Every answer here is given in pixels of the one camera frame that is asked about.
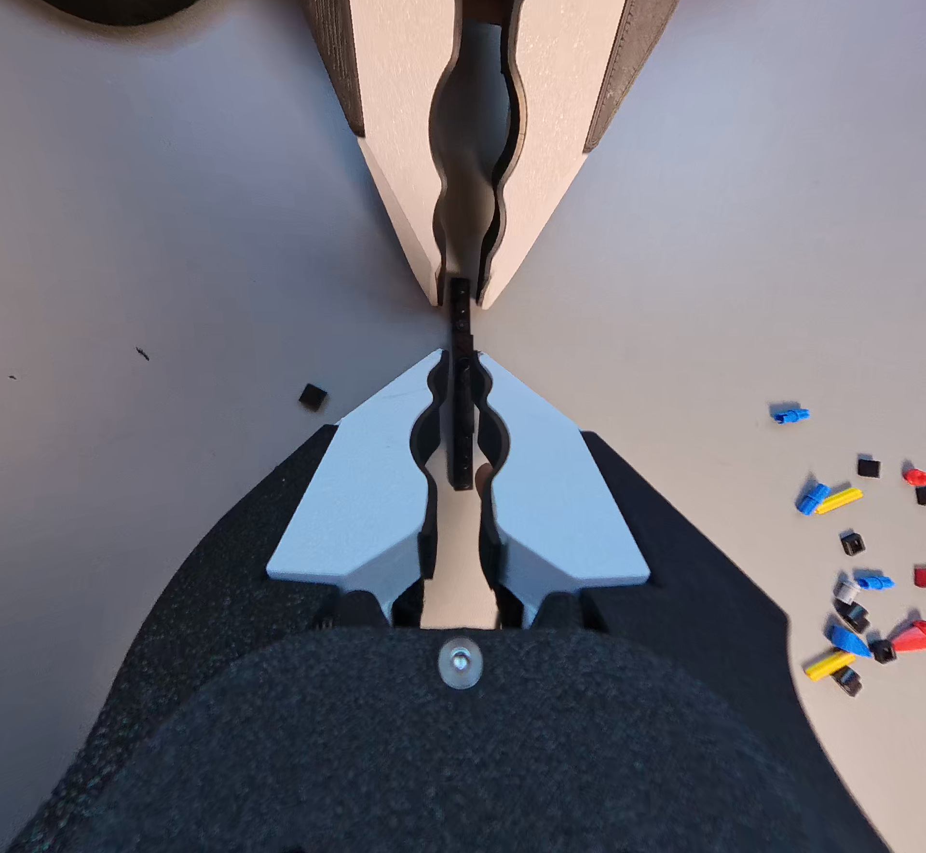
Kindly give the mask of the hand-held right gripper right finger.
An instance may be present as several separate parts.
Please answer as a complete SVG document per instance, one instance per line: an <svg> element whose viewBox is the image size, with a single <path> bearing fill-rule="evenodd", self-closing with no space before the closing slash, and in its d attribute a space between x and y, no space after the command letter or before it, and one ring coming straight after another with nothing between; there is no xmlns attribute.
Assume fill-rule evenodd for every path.
<svg viewBox="0 0 926 853"><path fill-rule="evenodd" d="M648 583L651 570L579 426L484 352L473 364L480 566L502 627L550 595Z"/></svg>

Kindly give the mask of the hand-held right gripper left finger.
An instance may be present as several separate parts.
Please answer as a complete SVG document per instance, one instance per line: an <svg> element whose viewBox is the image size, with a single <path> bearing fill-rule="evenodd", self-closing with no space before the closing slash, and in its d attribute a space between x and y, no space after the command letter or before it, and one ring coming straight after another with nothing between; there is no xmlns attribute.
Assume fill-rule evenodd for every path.
<svg viewBox="0 0 926 853"><path fill-rule="evenodd" d="M434 575L449 353L435 350L337 423L266 566L270 579L373 595L388 623L416 627Z"/></svg>

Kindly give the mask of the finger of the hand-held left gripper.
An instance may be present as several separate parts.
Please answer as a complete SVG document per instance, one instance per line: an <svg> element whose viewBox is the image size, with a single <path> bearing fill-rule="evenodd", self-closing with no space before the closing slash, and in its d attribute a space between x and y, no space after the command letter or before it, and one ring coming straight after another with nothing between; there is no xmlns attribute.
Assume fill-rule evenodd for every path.
<svg viewBox="0 0 926 853"><path fill-rule="evenodd" d="M488 310L585 162L586 140L626 0L516 0L506 44L512 157L495 189L497 235L480 277Z"/></svg>
<svg viewBox="0 0 926 853"><path fill-rule="evenodd" d="M434 156L435 104L457 64L462 0L349 0L363 132L357 141L429 303L446 268L436 220L446 172Z"/></svg>

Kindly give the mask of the pile of colourful lego pieces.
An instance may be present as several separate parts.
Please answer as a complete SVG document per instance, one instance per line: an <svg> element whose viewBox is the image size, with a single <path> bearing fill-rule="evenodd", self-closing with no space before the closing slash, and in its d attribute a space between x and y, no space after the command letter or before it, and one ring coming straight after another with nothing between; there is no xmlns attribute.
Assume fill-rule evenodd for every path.
<svg viewBox="0 0 926 853"><path fill-rule="evenodd" d="M818 711L894 692L924 702L924 426L909 452L858 416L785 398L759 422L768 588L789 618L798 695Z"/></svg>

